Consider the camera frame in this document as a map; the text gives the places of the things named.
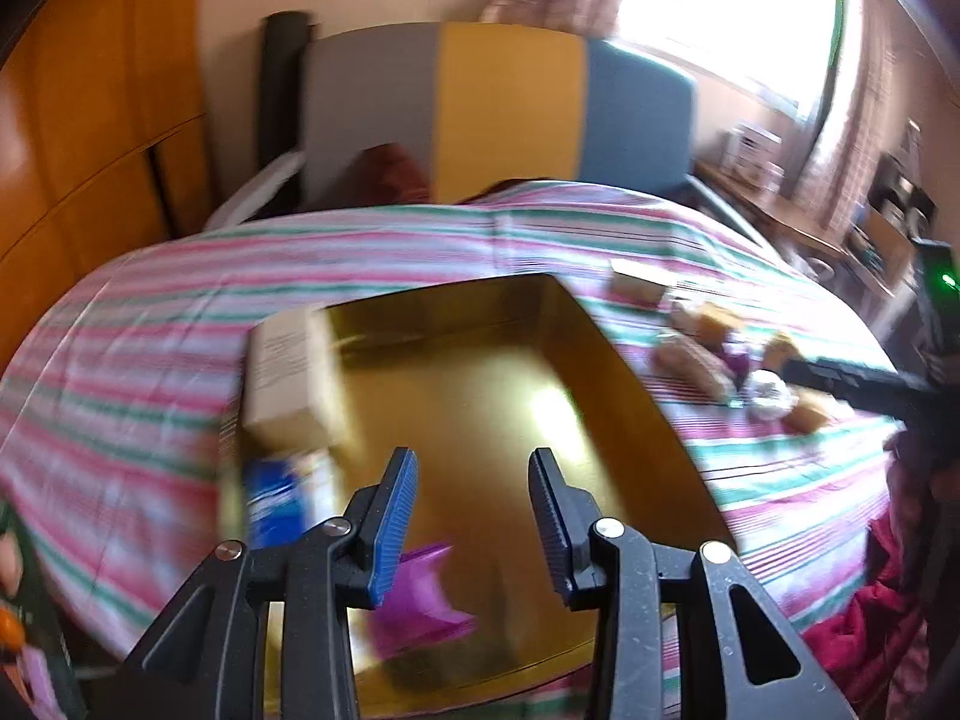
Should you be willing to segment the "purple foil packet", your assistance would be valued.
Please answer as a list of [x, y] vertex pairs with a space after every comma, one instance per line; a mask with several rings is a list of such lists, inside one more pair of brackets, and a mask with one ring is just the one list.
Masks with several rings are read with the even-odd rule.
[[400, 556], [394, 585], [368, 622], [381, 660], [462, 639], [477, 629], [475, 617], [456, 610], [441, 585], [451, 550], [449, 543], [436, 543]]

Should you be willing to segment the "blue white tissue pack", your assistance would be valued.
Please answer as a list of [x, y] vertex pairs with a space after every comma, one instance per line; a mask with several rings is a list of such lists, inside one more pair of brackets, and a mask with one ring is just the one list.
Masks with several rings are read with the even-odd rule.
[[248, 461], [242, 484], [245, 541], [252, 550], [293, 543], [342, 507], [340, 470], [329, 452]]

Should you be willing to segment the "white ball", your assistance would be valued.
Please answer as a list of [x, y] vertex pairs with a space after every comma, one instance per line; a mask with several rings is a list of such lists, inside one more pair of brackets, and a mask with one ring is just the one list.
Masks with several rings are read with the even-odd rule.
[[779, 421], [794, 410], [797, 395], [776, 372], [757, 369], [743, 383], [748, 414], [758, 421]]

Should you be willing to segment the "white cardboard box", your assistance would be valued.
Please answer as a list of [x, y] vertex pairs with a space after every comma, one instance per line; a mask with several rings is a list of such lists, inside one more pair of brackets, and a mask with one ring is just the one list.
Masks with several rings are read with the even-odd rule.
[[327, 450], [347, 434], [347, 399], [331, 316], [300, 305], [251, 332], [242, 427], [268, 452]]

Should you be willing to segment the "green-edged cracker snack packet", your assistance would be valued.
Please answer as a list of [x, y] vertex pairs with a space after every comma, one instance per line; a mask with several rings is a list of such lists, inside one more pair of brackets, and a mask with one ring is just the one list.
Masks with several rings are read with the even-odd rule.
[[736, 398], [734, 374], [726, 362], [683, 333], [662, 332], [652, 356], [663, 371], [692, 385], [713, 403], [729, 405]]

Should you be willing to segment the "yellow sponge cake block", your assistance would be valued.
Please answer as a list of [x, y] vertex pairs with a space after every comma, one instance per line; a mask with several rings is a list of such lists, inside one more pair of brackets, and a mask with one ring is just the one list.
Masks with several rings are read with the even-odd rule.
[[742, 330], [743, 320], [736, 312], [714, 302], [700, 305], [695, 338], [704, 348], [719, 349], [724, 343], [736, 338]]

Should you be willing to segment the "green white small carton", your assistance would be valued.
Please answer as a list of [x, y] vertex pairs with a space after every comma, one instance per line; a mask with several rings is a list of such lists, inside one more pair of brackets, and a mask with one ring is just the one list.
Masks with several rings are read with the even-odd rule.
[[652, 273], [613, 268], [608, 277], [608, 289], [613, 296], [624, 301], [644, 307], [658, 307], [669, 291], [670, 283]]

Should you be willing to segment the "yellow knitted face toy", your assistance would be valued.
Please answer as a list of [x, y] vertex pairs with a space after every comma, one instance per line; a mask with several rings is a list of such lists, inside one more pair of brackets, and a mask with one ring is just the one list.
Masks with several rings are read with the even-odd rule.
[[798, 361], [804, 361], [804, 355], [797, 348], [797, 344], [794, 343], [794, 340], [786, 335], [786, 333], [775, 333], [763, 346], [763, 353], [761, 353], [760, 367], [765, 369], [765, 371], [779, 372], [782, 371], [784, 364], [789, 361], [797, 359]]

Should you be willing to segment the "purple snack wrapper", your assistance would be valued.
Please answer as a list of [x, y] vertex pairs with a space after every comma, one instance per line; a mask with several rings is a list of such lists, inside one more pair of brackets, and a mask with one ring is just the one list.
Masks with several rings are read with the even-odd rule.
[[757, 369], [760, 351], [745, 340], [726, 340], [719, 347], [719, 359], [726, 364], [734, 379], [742, 380]]

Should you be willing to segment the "white knotted cloth bundle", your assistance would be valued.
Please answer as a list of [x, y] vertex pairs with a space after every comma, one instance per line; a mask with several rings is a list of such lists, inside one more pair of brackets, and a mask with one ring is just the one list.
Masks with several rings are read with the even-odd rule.
[[669, 305], [670, 327], [677, 332], [694, 337], [700, 327], [701, 309], [697, 302], [674, 299]]

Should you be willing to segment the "gold metal tin tray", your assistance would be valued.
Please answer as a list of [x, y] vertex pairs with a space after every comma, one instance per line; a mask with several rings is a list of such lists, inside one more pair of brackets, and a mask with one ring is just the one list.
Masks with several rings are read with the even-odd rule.
[[398, 447], [418, 458], [405, 544], [439, 548], [436, 577], [466, 634], [381, 655], [353, 614], [364, 717], [488, 704], [581, 668], [596, 619], [551, 586], [527, 492], [548, 449], [569, 484], [659, 543], [693, 550], [731, 534], [697, 465], [644, 383], [558, 278], [547, 273], [297, 305], [252, 328], [241, 385], [324, 371], [340, 436], [327, 514], [376, 483]]

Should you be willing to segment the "wooden side table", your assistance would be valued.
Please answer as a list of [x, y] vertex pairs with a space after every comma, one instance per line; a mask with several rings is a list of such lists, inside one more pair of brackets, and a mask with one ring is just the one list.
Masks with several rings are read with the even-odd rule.
[[743, 184], [703, 161], [695, 163], [693, 176], [716, 192], [722, 193], [724, 197], [729, 197], [744, 215], [755, 218], [760, 226], [771, 232], [775, 238], [804, 245], [828, 259], [838, 260], [843, 257], [843, 245], [835, 236], [818, 226], [791, 200], [783, 199], [779, 195], [763, 195], [758, 188]]

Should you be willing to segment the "striped pink green bedsheet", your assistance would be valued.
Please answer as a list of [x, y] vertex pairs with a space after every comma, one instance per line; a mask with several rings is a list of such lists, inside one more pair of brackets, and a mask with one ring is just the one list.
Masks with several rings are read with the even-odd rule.
[[690, 445], [743, 562], [794, 626], [843, 610], [889, 505], [890, 424], [843, 415], [811, 436], [706, 401], [649, 362], [667, 320], [615, 298], [612, 259], [704, 278], [752, 343], [884, 366], [854, 310], [757, 244], [654, 195], [531, 182], [470, 205], [327, 211], [122, 255], [37, 322], [2, 379], [2, 488], [53, 596], [114, 656], [217, 539], [218, 431], [245, 337], [298, 304], [550, 271], [651, 387]]

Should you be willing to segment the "wooden wardrobe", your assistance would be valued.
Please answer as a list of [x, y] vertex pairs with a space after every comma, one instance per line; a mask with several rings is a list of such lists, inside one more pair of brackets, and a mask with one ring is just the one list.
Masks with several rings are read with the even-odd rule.
[[199, 0], [44, 0], [2, 65], [2, 356], [74, 284], [217, 204]]

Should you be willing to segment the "black rolled mat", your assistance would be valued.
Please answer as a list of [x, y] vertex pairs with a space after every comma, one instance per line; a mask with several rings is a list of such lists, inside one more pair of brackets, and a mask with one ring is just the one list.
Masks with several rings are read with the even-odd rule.
[[302, 59], [313, 39], [307, 11], [277, 11], [262, 21], [257, 80], [257, 167], [295, 149], [299, 138]]

